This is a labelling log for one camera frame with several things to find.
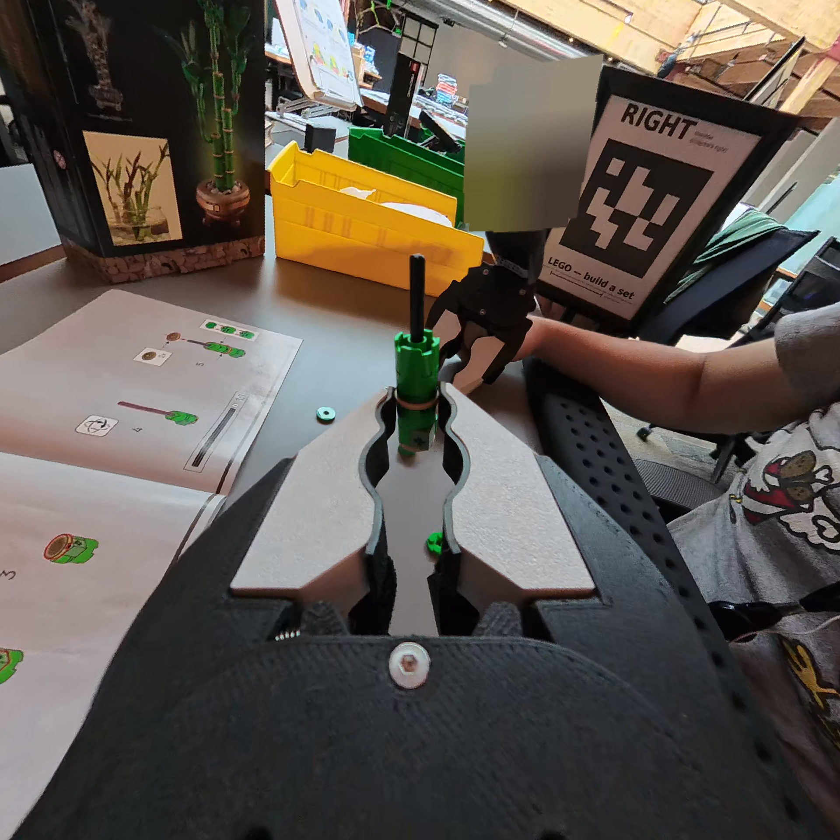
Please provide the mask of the black office chair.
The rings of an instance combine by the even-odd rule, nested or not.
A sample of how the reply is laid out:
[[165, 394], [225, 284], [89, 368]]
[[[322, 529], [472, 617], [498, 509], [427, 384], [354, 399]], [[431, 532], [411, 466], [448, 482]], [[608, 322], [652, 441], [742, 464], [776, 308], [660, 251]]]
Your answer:
[[839, 241], [829, 238], [780, 301], [780, 317], [832, 306], [839, 302]]
[[675, 345], [685, 334], [732, 336], [749, 320], [779, 264], [816, 236], [782, 227], [741, 247], [647, 320], [639, 339]]

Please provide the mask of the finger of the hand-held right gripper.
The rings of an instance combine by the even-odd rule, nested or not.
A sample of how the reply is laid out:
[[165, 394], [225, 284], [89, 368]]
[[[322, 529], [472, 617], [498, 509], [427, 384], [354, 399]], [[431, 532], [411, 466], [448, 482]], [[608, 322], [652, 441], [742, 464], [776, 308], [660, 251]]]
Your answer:
[[447, 347], [452, 342], [457, 342], [461, 334], [461, 323], [457, 314], [450, 310], [443, 310], [430, 329], [435, 338], [439, 340], [438, 357], [441, 361], [446, 361], [452, 353], [456, 352], [456, 350], [450, 352], [451, 348], [447, 350]]
[[495, 336], [482, 336], [469, 346], [469, 358], [465, 365], [447, 378], [460, 392], [473, 392], [484, 382], [485, 374], [494, 364], [498, 354], [505, 349], [505, 344]]

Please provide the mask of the person's right forearm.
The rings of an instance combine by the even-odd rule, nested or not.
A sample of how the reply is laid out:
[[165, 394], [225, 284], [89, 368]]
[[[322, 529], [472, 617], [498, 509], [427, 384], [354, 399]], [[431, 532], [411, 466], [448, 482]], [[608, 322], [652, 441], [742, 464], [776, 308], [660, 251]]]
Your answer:
[[540, 359], [648, 423], [688, 433], [738, 434], [772, 431], [810, 412], [770, 340], [697, 353], [546, 318], [529, 320], [514, 361]]

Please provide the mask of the person's grey printed shirt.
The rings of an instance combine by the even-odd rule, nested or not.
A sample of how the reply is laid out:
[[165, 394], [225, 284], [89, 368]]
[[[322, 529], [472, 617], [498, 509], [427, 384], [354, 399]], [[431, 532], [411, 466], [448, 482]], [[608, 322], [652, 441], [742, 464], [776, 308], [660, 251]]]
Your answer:
[[[728, 492], [670, 524], [706, 601], [794, 602], [839, 574], [839, 307], [779, 321], [774, 348], [813, 408], [777, 430]], [[801, 786], [838, 838], [839, 630], [821, 616], [731, 651]]]

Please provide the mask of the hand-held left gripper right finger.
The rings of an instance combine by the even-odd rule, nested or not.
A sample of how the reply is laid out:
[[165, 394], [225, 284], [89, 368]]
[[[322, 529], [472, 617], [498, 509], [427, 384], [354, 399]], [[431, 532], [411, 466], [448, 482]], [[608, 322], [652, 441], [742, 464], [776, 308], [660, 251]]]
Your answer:
[[495, 602], [517, 608], [596, 593], [543, 470], [550, 466], [453, 385], [438, 419], [444, 470], [443, 548], [429, 577], [437, 629], [470, 635]]

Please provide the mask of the yellow plastic bin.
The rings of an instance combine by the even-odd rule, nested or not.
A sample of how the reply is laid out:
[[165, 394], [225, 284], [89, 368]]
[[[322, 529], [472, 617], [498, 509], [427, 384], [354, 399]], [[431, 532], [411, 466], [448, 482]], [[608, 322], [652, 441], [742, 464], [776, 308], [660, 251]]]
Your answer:
[[[326, 151], [310, 154], [293, 141], [268, 172], [280, 258], [408, 289], [410, 257], [421, 254], [426, 293], [433, 297], [481, 263], [482, 237], [381, 206], [423, 205], [453, 223], [453, 196]], [[363, 201], [341, 194], [345, 186], [376, 193]]]

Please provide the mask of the green jacket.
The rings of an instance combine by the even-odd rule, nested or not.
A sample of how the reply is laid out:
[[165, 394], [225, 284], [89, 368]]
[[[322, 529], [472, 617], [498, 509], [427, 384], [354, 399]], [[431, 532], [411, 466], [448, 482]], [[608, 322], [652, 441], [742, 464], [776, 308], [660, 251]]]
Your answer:
[[785, 229], [784, 225], [766, 213], [754, 207], [748, 207], [738, 218], [710, 238], [707, 246], [680, 279], [677, 287], [664, 300], [664, 304], [668, 305], [708, 272], [734, 257], [740, 250], [780, 229]]

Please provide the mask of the black chair base with casters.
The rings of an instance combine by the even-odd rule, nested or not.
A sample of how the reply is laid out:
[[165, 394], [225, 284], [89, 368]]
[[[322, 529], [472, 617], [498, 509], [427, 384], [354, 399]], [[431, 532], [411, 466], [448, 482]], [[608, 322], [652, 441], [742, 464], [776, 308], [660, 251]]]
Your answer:
[[727, 436], [711, 435], [698, 437], [663, 427], [650, 428], [645, 437], [640, 437], [641, 428], [629, 433], [625, 443], [635, 459], [655, 461], [673, 466], [708, 480], [723, 489], [742, 472], [742, 464], [731, 455], [726, 468], [717, 475], [718, 461], [723, 454]]

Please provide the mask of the green plastic bin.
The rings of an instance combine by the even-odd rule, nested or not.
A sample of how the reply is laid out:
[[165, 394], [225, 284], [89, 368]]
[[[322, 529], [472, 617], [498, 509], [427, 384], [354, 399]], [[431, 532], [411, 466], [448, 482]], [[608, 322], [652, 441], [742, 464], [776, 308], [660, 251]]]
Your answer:
[[400, 136], [386, 136], [382, 129], [350, 127], [348, 157], [386, 174], [400, 177], [457, 200], [455, 225], [463, 222], [466, 148], [444, 154]]

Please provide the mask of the white building instruction booklet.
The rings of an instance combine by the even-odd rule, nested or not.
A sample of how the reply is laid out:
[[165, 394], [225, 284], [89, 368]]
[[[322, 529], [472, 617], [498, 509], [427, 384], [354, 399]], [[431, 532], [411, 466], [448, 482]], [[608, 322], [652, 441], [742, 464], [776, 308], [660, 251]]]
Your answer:
[[214, 519], [300, 346], [111, 290], [2, 354], [2, 838]]

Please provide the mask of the black bamboo set box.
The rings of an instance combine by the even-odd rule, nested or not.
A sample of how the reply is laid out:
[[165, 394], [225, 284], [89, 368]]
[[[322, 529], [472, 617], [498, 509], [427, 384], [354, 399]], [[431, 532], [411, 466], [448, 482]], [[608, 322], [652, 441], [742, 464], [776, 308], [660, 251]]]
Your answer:
[[261, 257], [266, 3], [3, 1], [2, 81], [69, 260], [112, 284]]

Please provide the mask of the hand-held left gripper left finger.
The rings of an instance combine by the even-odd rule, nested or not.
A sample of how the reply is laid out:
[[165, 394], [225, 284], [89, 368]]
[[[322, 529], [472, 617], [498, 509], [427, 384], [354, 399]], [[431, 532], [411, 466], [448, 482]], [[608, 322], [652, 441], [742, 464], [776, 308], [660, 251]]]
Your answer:
[[377, 486], [389, 469], [386, 387], [294, 458], [230, 589], [309, 607], [327, 602], [355, 634], [386, 635], [396, 597]]

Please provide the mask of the black tool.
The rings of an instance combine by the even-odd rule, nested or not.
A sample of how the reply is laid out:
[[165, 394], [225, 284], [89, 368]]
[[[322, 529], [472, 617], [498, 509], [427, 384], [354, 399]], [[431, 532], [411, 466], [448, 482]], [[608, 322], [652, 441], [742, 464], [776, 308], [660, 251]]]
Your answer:
[[431, 135], [421, 143], [424, 148], [441, 154], [458, 155], [461, 153], [463, 144], [447, 133], [429, 112], [421, 110], [419, 121], [423, 128], [430, 132]]

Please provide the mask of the green bamboo segment black axle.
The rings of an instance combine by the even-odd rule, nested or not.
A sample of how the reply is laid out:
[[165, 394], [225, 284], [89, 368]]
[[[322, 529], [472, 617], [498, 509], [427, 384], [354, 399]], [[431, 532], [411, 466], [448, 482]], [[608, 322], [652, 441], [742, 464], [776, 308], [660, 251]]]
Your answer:
[[425, 258], [409, 259], [409, 330], [395, 336], [395, 399], [398, 453], [405, 458], [428, 451], [438, 414], [439, 338], [425, 328]]

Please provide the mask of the tall black box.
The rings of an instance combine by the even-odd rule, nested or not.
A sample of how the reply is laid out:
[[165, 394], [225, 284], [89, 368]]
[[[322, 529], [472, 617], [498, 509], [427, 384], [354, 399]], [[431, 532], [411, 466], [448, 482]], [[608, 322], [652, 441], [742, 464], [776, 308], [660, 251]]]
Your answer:
[[405, 13], [385, 112], [385, 136], [406, 137], [410, 111], [431, 58], [438, 27], [424, 17]]

